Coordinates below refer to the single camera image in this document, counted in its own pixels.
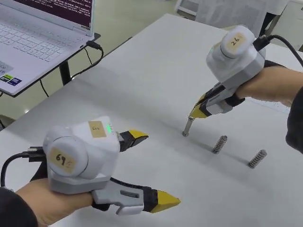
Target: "laptop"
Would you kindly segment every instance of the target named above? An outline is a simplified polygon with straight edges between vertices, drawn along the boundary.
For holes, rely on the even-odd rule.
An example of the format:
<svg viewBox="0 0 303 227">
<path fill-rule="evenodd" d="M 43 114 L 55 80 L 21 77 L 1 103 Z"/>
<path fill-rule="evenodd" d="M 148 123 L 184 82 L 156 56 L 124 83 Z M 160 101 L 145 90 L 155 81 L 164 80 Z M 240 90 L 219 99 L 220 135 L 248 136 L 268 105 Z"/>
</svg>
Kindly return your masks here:
<svg viewBox="0 0 303 227">
<path fill-rule="evenodd" d="M 94 39 L 95 0 L 0 0 L 0 92 L 15 96 Z"/>
</svg>

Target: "metal spring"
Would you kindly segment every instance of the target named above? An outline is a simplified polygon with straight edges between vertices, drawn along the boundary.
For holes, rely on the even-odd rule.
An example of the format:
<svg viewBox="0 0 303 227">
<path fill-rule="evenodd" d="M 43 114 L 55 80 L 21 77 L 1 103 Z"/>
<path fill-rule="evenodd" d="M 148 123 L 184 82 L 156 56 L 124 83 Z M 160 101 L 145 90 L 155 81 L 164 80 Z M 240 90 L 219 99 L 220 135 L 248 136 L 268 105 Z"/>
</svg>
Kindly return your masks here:
<svg viewBox="0 0 303 227">
<path fill-rule="evenodd" d="M 249 167 L 254 169 L 267 155 L 265 150 L 259 151 L 259 153 L 249 162 Z"/>
<path fill-rule="evenodd" d="M 226 142 L 227 142 L 227 136 L 221 136 L 217 144 L 213 148 L 212 152 L 215 154 L 219 154 L 223 146 L 226 144 Z"/>
</svg>

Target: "table surface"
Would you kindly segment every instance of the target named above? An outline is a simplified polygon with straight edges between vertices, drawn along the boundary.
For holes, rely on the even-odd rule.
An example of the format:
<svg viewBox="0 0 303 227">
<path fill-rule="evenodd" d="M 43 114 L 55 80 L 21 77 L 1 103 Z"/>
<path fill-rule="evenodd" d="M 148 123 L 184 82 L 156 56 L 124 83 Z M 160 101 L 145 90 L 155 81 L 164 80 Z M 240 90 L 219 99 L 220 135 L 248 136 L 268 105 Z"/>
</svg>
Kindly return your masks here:
<svg viewBox="0 0 303 227">
<path fill-rule="evenodd" d="M 165 15 L 0 132 L 0 163 L 42 144 L 47 130 L 109 115 L 117 131 L 150 138 L 120 155 L 114 177 L 151 185 L 181 199 L 165 212 L 119 217 L 87 208 L 56 227 L 301 227 L 303 155 L 285 142 L 287 114 L 253 102 L 232 112 L 196 120 L 181 135 L 196 100 L 217 81 L 206 66 L 211 46 L 226 31 Z M 289 50 L 275 45 L 267 58 L 301 70 Z M 219 155 L 209 150 L 221 135 Z M 268 156 L 255 169 L 247 162 L 260 149 Z M 29 181 L 38 164 L 16 160 L 7 186 Z"/>
</svg>

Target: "metal screw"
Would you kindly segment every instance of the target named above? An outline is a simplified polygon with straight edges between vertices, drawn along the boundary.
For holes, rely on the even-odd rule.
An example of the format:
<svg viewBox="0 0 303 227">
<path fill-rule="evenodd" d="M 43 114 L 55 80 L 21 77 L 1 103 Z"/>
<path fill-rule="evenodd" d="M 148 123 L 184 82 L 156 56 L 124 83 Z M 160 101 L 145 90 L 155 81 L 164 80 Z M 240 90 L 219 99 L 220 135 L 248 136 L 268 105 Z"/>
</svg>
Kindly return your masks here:
<svg viewBox="0 0 303 227">
<path fill-rule="evenodd" d="M 267 155 L 265 150 L 259 151 L 259 153 L 249 162 L 249 167 L 254 169 Z"/>
<path fill-rule="evenodd" d="M 183 135 L 184 137 L 187 137 L 187 136 L 188 136 L 190 127 L 191 127 L 192 123 L 194 122 L 194 120 L 195 120 L 194 117 L 191 117 L 191 116 L 188 117 L 188 121 L 187 121 L 187 123 L 186 123 L 185 129 L 184 129 L 184 131 L 182 132 L 182 135 Z"/>
<path fill-rule="evenodd" d="M 219 138 L 217 144 L 213 148 L 212 152 L 215 154 L 219 154 L 220 151 L 222 150 L 223 146 L 226 144 L 226 142 L 227 142 L 227 136 L 221 136 Z"/>
</svg>

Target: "label sticker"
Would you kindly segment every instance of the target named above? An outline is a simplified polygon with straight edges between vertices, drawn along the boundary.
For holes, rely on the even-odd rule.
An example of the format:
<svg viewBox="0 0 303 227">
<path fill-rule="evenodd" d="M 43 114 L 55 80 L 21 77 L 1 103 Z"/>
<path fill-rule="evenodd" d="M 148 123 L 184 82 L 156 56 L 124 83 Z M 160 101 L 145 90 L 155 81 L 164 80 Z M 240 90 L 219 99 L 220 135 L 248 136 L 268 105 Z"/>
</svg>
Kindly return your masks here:
<svg viewBox="0 0 303 227">
<path fill-rule="evenodd" d="M 11 79 L 13 79 L 14 77 L 12 77 L 9 74 L 5 74 L 3 77 L 0 78 L 0 80 L 4 81 L 5 83 L 9 82 Z"/>
<path fill-rule="evenodd" d="M 4 62 L 0 61 L 0 76 L 4 75 L 5 73 L 13 70 L 14 68 L 5 64 Z"/>
<path fill-rule="evenodd" d="M 93 138 L 102 138 L 106 137 L 103 124 L 100 121 L 90 121 L 89 122 L 90 132 Z"/>
<path fill-rule="evenodd" d="M 237 49 L 241 46 L 242 43 L 246 41 L 246 37 L 244 34 L 238 32 L 230 41 L 227 43 L 227 47 L 231 51 L 237 51 Z"/>
<path fill-rule="evenodd" d="M 48 155 L 49 162 L 55 164 L 57 167 L 63 171 L 71 174 L 76 166 L 76 160 L 59 150 L 58 148 L 53 148 Z"/>
<path fill-rule="evenodd" d="M 16 77 L 14 77 L 13 79 L 11 79 L 9 82 L 8 82 L 8 84 L 10 84 L 10 85 L 12 85 L 12 86 L 16 86 L 18 83 L 20 83 L 22 80 L 20 80 L 20 79 L 18 79 L 18 78 L 16 78 Z"/>
</svg>

